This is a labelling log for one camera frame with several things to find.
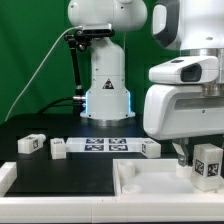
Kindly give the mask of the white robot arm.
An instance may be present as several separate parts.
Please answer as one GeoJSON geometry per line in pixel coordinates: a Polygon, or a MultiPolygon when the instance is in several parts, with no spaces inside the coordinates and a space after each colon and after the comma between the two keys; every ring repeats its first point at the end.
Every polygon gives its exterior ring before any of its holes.
{"type": "Polygon", "coordinates": [[[152,23],[152,35],[178,58],[154,66],[143,128],[157,140],[224,133],[224,0],[70,0],[68,18],[77,27],[78,49],[90,48],[92,80],[83,119],[117,125],[133,117],[125,87],[125,54],[111,41],[117,31],[152,23]]]}

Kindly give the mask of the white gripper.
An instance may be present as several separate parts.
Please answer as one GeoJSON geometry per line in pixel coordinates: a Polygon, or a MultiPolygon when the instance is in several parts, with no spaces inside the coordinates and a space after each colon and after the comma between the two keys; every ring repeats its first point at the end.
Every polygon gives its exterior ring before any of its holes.
{"type": "Polygon", "coordinates": [[[180,166],[188,165],[186,137],[224,133],[224,95],[213,84],[218,75],[215,56],[179,57],[149,70],[153,85],[145,98],[143,127],[155,139],[174,139],[180,166]]]}

